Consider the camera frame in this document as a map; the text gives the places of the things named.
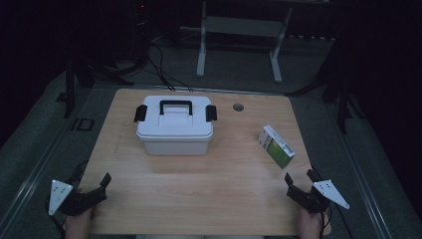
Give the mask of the white metal stand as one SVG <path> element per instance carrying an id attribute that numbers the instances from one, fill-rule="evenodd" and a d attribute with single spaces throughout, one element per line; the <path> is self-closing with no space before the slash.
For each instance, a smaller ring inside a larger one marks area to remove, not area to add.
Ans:
<path id="1" fill-rule="evenodd" d="M 233 18 L 209 15 L 207 5 L 210 0 L 201 0 L 201 25 L 198 28 L 200 34 L 200 47 L 196 66 L 196 77 L 203 78 L 206 66 L 206 35 L 208 33 L 231 34 L 241 36 L 268 37 L 277 40 L 276 46 L 269 52 L 269 60 L 272 68 L 273 78 L 279 84 L 282 78 L 282 71 L 279 64 L 279 54 L 293 8 L 288 7 L 282 15 L 281 21 L 255 20 L 245 18 Z"/>

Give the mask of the person's right hand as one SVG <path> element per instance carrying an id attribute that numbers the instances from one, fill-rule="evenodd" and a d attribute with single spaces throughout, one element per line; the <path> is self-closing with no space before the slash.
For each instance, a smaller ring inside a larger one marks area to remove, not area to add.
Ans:
<path id="1" fill-rule="evenodd" d="M 300 208 L 298 230 L 300 239 L 321 239 L 325 226 L 326 213 L 309 213 Z"/>

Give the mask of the green and white carton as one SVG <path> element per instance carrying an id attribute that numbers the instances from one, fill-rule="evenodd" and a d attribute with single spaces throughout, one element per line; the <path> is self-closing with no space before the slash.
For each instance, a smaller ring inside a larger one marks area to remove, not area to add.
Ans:
<path id="1" fill-rule="evenodd" d="M 281 169 L 286 168 L 292 158 L 296 155 L 284 139 L 270 125 L 265 125 L 263 127 L 258 142 Z"/>

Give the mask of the white plastic storage box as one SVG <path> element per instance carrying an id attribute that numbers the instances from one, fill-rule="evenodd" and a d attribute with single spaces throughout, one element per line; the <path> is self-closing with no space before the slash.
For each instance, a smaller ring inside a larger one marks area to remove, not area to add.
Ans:
<path id="1" fill-rule="evenodd" d="M 213 134 L 208 135 L 137 135 L 150 155 L 203 155 Z"/>

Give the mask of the black equipment tower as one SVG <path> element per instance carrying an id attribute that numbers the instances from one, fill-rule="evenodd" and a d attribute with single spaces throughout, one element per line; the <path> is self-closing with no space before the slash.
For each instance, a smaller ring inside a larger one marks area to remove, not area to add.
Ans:
<path id="1" fill-rule="evenodd" d="M 133 16 L 133 60 L 142 65 L 149 49 L 149 6 L 146 0 L 131 0 Z"/>

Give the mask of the white lid with black handle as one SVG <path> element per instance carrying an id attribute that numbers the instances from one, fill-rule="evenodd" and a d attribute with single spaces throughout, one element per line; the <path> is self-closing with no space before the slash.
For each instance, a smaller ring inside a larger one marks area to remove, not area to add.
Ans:
<path id="1" fill-rule="evenodd" d="M 209 140 L 217 109 L 207 97 L 147 96 L 135 111 L 144 141 Z"/>

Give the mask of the black tripod stand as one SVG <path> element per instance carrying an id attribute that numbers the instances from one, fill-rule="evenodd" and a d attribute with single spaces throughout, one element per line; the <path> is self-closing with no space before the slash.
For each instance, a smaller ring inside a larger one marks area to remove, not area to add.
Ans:
<path id="1" fill-rule="evenodd" d="M 337 126 L 341 133 L 346 134 L 345 120 L 348 112 L 350 85 L 354 78 L 353 69 L 349 64 L 323 64 L 316 74 L 316 78 L 310 84 L 286 93 L 287 97 L 299 97 L 323 85 L 326 85 L 322 93 L 322 101 L 325 104 L 333 104 L 338 100 Z"/>
<path id="2" fill-rule="evenodd" d="M 64 118 L 68 119 L 75 106 L 75 78 L 78 78 L 83 87 L 92 87 L 95 80 L 84 73 L 84 69 L 93 68 L 100 74 L 104 75 L 113 82 L 123 85 L 132 86 L 132 82 L 124 80 L 117 73 L 108 70 L 98 60 L 89 57 L 87 54 L 75 52 L 69 55 L 65 65 L 65 91 L 59 95 L 59 100 L 66 104 Z"/>

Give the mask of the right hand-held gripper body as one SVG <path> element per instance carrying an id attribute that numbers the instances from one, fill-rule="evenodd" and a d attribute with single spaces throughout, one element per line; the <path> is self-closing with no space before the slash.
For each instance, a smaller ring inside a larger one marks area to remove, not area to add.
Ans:
<path id="1" fill-rule="evenodd" d="M 332 202 L 345 209 L 349 208 L 349 204 L 331 180 L 314 182 L 310 192 L 304 192 L 289 182 L 287 195 L 308 213 L 325 212 Z"/>

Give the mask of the person's left hand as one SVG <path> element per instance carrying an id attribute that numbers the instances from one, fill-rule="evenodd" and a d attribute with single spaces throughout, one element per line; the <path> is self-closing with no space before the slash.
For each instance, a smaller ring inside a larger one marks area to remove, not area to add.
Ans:
<path id="1" fill-rule="evenodd" d="M 65 239 L 88 239 L 98 207 L 94 206 L 76 216 L 67 216 L 64 224 Z"/>

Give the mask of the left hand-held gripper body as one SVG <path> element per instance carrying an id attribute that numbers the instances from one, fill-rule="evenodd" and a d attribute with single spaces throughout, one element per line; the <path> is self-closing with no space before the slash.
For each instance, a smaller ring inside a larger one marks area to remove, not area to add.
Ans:
<path id="1" fill-rule="evenodd" d="M 80 193 L 73 185 L 53 179 L 48 202 L 48 214 L 52 216 L 60 211 L 66 215 L 80 215 L 106 200 L 106 187 L 107 183 L 101 183 L 99 188 L 87 193 Z"/>

